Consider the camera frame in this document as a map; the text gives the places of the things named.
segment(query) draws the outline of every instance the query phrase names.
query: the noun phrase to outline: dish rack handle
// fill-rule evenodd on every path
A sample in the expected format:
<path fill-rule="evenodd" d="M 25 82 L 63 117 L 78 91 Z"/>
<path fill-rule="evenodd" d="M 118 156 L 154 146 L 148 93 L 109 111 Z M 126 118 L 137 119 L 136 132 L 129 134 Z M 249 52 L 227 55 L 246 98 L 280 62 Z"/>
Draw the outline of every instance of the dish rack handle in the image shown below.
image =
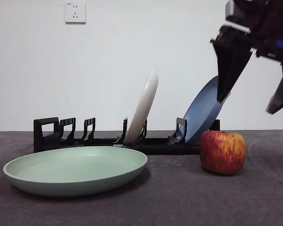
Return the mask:
<path fill-rule="evenodd" d="M 72 125 L 71 132 L 64 138 L 64 126 Z M 60 121 L 60 145 L 73 145 L 75 140 L 75 118 L 62 119 Z"/>
<path fill-rule="evenodd" d="M 169 143 L 168 145 L 174 145 L 174 144 L 183 144 L 185 141 L 185 136 L 187 135 L 187 120 L 182 118 L 176 119 L 176 131 L 173 134 L 173 136 L 168 136 Z M 180 138 L 177 138 L 177 132 L 179 130 L 179 125 L 183 126 L 183 135 Z"/>
<path fill-rule="evenodd" d="M 122 135 L 117 136 L 117 140 L 116 142 L 113 142 L 113 145 L 120 145 L 124 142 L 126 137 L 127 127 L 128 127 L 128 118 L 126 117 L 123 121 L 123 133 Z"/>
<path fill-rule="evenodd" d="M 92 125 L 92 130 L 89 133 L 89 135 L 87 135 L 88 127 L 91 126 L 91 125 Z M 77 141 L 77 144 L 84 145 L 86 143 L 91 143 L 93 141 L 93 139 L 94 139 L 94 131 L 95 131 L 95 118 L 86 119 L 84 121 L 84 133 L 83 133 L 83 136 L 82 136 L 82 138 L 80 138 Z"/>
<path fill-rule="evenodd" d="M 43 136 L 42 125 L 53 124 L 53 133 Z M 58 117 L 33 121 L 33 152 L 42 152 L 59 147 L 60 128 Z"/>

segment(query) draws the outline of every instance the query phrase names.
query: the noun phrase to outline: robotic arm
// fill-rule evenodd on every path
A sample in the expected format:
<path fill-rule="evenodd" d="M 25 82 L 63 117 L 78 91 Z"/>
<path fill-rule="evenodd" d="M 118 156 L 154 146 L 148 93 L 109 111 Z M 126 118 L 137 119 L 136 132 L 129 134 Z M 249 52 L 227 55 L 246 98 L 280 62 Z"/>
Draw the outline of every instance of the robotic arm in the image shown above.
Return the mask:
<path fill-rule="evenodd" d="M 224 25 L 217 38 L 211 40 L 218 61 L 219 102 L 238 80 L 250 59 L 251 48 L 257 49 L 257 57 L 278 61 L 283 69 L 283 0 L 231 0 L 226 4 L 225 18 L 250 31 Z M 274 114 L 282 108 L 283 77 L 266 111 Z"/>

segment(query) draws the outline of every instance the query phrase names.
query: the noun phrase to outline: plate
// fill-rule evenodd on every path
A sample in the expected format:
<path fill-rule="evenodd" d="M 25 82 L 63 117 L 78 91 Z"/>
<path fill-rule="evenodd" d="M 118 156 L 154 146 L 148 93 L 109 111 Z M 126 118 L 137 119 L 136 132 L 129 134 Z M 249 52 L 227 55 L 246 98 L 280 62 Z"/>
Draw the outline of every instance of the plate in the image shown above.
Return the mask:
<path fill-rule="evenodd" d="M 186 144 L 193 144 L 200 140 L 203 132 L 207 131 L 219 115 L 223 103 L 217 101 L 218 76 L 212 78 L 199 92 L 191 103 L 184 119 L 187 120 Z M 183 127 L 179 127 L 177 137 L 183 134 Z"/>
<path fill-rule="evenodd" d="M 158 76 L 155 70 L 151 70 L 145 88 L 138 102 L 134 117 L 130 124 L 128 133 L 124 139 L 125 145 L 132 145 L 137 140 L 150 112 L 156 90 L 158 86 Z"/>
<path fill-rule="evenodd" d="M 3 171 L 16 187 L 45 196 L 104 192 L 134 179 L 147 162 L 141 152 L 119 147 L 72 147 L 29 154 Z"/>

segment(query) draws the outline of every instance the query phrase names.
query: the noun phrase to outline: white wall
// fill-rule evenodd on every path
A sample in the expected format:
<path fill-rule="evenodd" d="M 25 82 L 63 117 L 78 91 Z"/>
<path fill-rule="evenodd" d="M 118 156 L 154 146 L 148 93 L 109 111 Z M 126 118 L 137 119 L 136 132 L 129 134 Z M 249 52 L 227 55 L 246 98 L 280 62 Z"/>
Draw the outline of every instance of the white wall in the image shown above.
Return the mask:
<path fill-rule="evenodd" d="M 130 120 L 150 68 L 159 85 L 149 129 L 174 129 L 217 75 L 209 43 L 227 0 L 86 0 L 85 25 L 64 23 L 64 0 L 0 0 L 0 131 L 33 119 L 97 118 L 97 130 Z M 279 63 L 252 57 L 219 119 L 222 129 L 283 129 L 265 112 Z"/>

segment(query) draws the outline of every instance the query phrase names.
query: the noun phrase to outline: white plate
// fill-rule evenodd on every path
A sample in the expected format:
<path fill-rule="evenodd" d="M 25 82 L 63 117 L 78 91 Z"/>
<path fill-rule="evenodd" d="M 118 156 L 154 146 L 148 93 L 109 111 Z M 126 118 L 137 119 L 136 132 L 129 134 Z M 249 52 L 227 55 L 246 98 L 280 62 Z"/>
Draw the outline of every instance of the white plate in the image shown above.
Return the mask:
<path fill-rule="evenodd" d="M 150 112 L 156 90 L 158 86 L 158 76 L 153 69 L 150 71 L 145 88 L 138 102 L 134 117 L 130 124 L 124 144 L 132 145 L 137 140 Z"/>

